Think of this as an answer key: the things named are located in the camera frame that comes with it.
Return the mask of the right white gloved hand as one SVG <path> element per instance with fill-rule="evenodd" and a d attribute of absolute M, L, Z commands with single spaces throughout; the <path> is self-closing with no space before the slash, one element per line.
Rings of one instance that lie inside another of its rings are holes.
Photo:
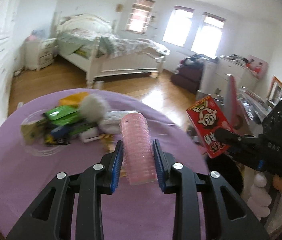
<path fill-rule="evenodd" d="M 272 202 L 272 197 L 265 189 L 267 182 L 264 173 L 257 173 L 250 188 L 250 197 L 247 205 L 258 220 L 268 218 L 270 215 L 269 205 Z M 274 175 L 272 185 L 280 193 L 280 200 L 274 217 L 270 219 L 269 225 L 266 227 L 266 231 L 269 234 L 282 227 L 282 178 L 278 175 Z"/>

